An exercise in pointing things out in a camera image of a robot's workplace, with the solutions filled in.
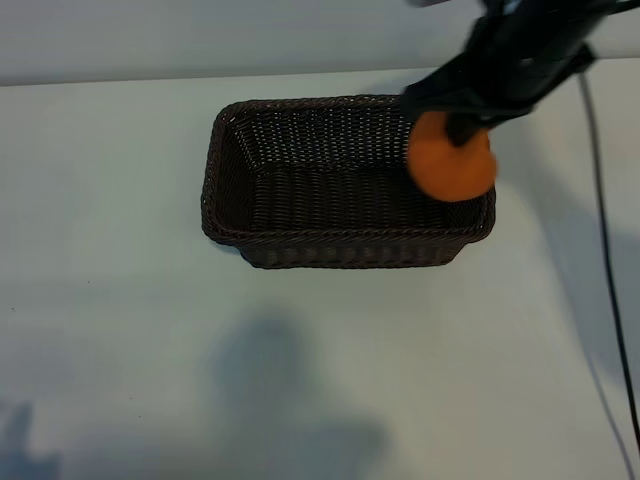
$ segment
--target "orange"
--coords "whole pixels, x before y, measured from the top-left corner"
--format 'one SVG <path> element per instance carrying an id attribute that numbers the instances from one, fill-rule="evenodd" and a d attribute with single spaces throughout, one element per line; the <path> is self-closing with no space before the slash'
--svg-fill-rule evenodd
<path id="1" fill-rule="evenodd" d="M 448 114 L 426 112 L 409 135 L 407 166 L 418 187 L 445 202 L 460 202 L 488 192 L 498 167 L 486 129 L 461 147 L 451 144 L 446 130 Z"/>

